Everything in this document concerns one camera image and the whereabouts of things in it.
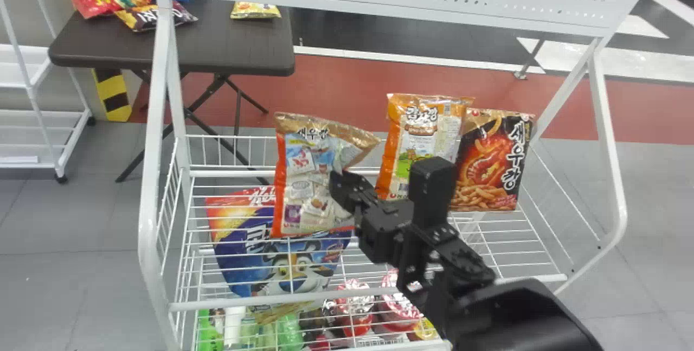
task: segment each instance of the table leg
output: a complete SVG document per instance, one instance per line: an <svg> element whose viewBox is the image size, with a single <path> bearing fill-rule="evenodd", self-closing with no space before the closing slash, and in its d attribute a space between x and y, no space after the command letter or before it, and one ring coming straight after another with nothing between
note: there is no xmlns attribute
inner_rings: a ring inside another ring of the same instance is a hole
<svg viewBox="0 0 694 351"><path fill-rule="evenodd" d="M210 97L213 94L215 94L215 92L218 91L218 89L221 86L224 85L224 80L225 77L223 76L215 76L215 81L211 82L211 84L207 87L205 92L203 92L203 94L201 94L200 97L198 97L198 99L193 102L193 104L188 106L186 110L191 113L198 109L200 106L202 106L203 103L205 103L205 101L210 99ZM168 126L166 126L166 128L164 128L164 132L162 133L162 139L166 138L173 130L173 124L169 124ZM121 175L119 175L116 178L116 183L121 183L123 180L125 180L130 175L130 173L132 173L132 171L134 171L134 169L137 168L137 166L142 162L142 160L144 160L144 151L141 151L139 154L137 154L137 157L134 158L131 161L131 163L126 167L126 169L122 171Z"/></svg>
<svg viewBox="0 0 694 351"><path fill-rule="evenodd" d="M241 92L236 92L236 115L234 116L234 135L239 135L241 125Z"/></svg>
<svg viewBox="0 0 694 351"><path fill-rule="evenodd" d="M144 71L133 70L133 73L136 74L136 76L138 76L139 78L141 78L142 81L149 83L149 76ZM183 78L186 74L187 74L186 72L182 72L181 78ZM197 116L195 116L195 114L193 114L193 112L196 111L196 109L198 109L200 106L202 106L208 99L210 99L210 97L213 94L215 94L216 91L219 90L219 88L221 86L224 85L224 82L227 82L228 84L230 84L235 89L235 91L237 90L236 91L236 117L235 117L236 121L235 121L235 127L234 127L234 135L237 136L239 134L241 97L245 97L253 105L256 105L259 108L261 108L262 109L261 111L264 111L265 113L267 113L267 110L265 110L265 108L260 106L260 104L257 104L257 102L255 100L251 99L248 96L245 96L245 94L243 92L241 92L241 90L239 90L238 87L233 85L233 82L229 81L228 77L223 75L223 74L215 74L215 81L211 82L211 84L207 87L205 92L203 92L203 94L201 94L200 97L198 97L198 99L196 99L196 101L193 102L193 104L191 104L188 107L184 107L183 111L184 111L186 118L193 121L193 123L195 123L198 127L203 129L203 131L205 131L206 133L210 134L211 136L215 136L216 140L219 141L219 143L222 146L224 146L224 148L226 148L228 151L233 153L234 156L236 158L238 158L238 160L243 165L248 165L249 164L248 159L246 159L245 156L243 156L243 154L236 151L236 149L233 147L233 145L231 145L226 139L219 138L219 134L213 128L211 128L210 126L207 126L206 123L201 121L200 118L198 118ZM164 131L162 133L162 139L166 138L169 134L171 134L171 132L173 130L174 130L173 124L167 125L164 128ZM142 160L144 160L144 151L141 151L139 154L137 154L136 158L134 158L131 161L131 163L126 167L126 169L124 171L122 171L121 175L119 175L116 178L116 183L121 183L122 181L124 181L130 175L130 173L132 173L132 171L134 171L134 169L137 168L137 166L142 162ZM249 167L248 170L255 170L255 168ZM258 179L258 181L260 181L260 183L262 185L265 185L265 186L270 185L270 183L265 178L258 177L257 179Z"/></svg>
<svg viewBox="0 0 694 351"><path fill-rule="evenodd" d="M239 87L237 87L236 84L234 84L228 77L224 80L224 82L226 82L227 84L229 84L229 86L232 87L232 89L233 89L234 91L236 91L237 94L239 94L241 97L243 97L244 99L246 99L246 100L248 101L248 103L253 104L253 106L255 106L256 109L259 109L263 114L267 114L267 113L268 113L268 111L267 111L267 109L266 109L265 107L261 106L260 103L258 103L257 101L253 100L250 96L248 96L247 94L245 94L244 91L241 91L241 90L239 89Z"/></svg>

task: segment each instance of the caster wheel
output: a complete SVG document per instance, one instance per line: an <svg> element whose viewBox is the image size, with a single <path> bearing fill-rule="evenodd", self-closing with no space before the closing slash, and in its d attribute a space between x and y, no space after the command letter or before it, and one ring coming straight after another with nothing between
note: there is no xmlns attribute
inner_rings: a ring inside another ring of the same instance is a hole
<svg viewBox="0 0 694 351"><path fill-rule="evenodd" d="M60 176L58 177L57 174L53 175L53 178L55 181L57 181L58 184L65 184L67 183L67 176Z"/></svg>

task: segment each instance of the robotic arm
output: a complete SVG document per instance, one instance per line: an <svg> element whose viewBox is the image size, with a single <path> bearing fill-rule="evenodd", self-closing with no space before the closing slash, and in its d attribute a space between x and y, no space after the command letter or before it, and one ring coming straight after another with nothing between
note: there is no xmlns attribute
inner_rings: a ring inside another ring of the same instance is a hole
<svg viewBox="0 0 694 351"><path fill-rule="evenodd" d="M495 284L496 274L448 223L456 168L434 157L412 164L407 200L379 200L360 175L334 171L330 194L355 216L359 247L399 270L397 289L464 351L602 351L536 279ZM443 270L426 277L428 264Z"/></svg>

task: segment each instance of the red floor stripe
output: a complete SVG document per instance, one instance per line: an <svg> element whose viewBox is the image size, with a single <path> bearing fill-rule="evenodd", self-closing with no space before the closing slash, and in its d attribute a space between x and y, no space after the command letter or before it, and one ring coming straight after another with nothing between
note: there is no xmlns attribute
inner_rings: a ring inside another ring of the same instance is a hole
<svg viewBox="0 0 694 351"><path fill-rule="evenodd" d="M184 102L193 102L211 77L189 74L183 81ZM298 55L297 71L290 77L235 76L233 81L271 112L264 116L243 101L241 126L271 127L274 111L288 111L386 131L389 92L473 96L478 107L539 116L563 78L530 74L519 81L510 72L494 70ZM608 81L607 91L617 141L694 145L688 125L694 86ZM131 122L146 121L146 109L140 107L148 97L143 86ZM225 85L196 114L212 126L232 126L235 104L235 92ZM597 139L587 80L580 82L545 137Z"/></svg>

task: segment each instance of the shrimp cracker bag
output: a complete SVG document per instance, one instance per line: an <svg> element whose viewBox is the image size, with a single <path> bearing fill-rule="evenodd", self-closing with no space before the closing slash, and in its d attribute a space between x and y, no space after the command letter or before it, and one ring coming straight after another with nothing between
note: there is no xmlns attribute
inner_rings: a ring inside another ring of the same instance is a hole
<svg viewBox="0 0 694 351"><path fill-rule="evenodd" d="M468 111L451 210L516 209L534 118L511 111Z"/></svg>
<svg viewBox="0 0 694 351"><path fill-rule="evenodd" d="M388 94L390 129L376 192L384 200L407 197L414 161L441 156L453 163L456 141L472 97Z"/></svg>
<svg viewBox="0 0 694 351"><path fill-rule="evenodd" d="M380 139L331 120L276 113L278 161L272 236L354 228L354 217L330 197L330 171L360 162Z"/></svg>

